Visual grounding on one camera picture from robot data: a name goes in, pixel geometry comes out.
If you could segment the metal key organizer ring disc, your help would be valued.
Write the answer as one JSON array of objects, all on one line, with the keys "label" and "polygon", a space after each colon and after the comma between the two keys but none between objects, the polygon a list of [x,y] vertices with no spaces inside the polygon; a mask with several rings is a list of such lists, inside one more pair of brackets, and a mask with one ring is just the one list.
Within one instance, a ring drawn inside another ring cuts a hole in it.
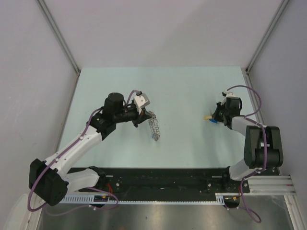
[{"label": "metal key organizer ring disc", "polygon": [[159,122],[154,112],[149,111],[151,118],[148,120],[149,128],[151,130],[152,138],[154,141],[158,141],[160,139],[160,129]]}]

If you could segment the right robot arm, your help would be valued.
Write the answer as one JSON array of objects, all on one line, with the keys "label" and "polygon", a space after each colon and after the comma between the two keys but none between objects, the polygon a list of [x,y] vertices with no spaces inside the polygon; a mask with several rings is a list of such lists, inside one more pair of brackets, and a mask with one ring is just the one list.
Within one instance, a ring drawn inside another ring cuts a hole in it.
[{"label": "right robot arm", "polygon": [[222,95],[224,99],[216,104],[212,119],[245,137],[243,159],[230,166],[229,176],[221,180],[222,188],[233,192],[238,188],[239,180],[281,167],[283,148],[278,127],[266,126],[242,115],[242,100],[232,93]]}]

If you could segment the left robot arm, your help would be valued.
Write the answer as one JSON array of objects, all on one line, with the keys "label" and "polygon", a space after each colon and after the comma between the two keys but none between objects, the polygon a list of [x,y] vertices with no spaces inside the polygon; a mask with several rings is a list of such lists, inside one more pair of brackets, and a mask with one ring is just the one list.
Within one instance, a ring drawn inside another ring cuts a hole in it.
[{"label": "left robot arm", "polygon": [[132,122],[138,127],[152,118],[146,110],[149,104],[148,96],[138,90],[133,90],[126,101],[122,94],[110,93],[104,105],[91,113],[83,131],[74,140],[45,160],[35,159],[30,164],[28,201],[36,194],[45,204],[54,206],[66,194],[80,189],[90,187],[97,192],[102,191],[106,186],[105,173],[102,170],[91,166],[83,171],[70,173],[70,169],[91,148],[115,131],[117,124]]}]

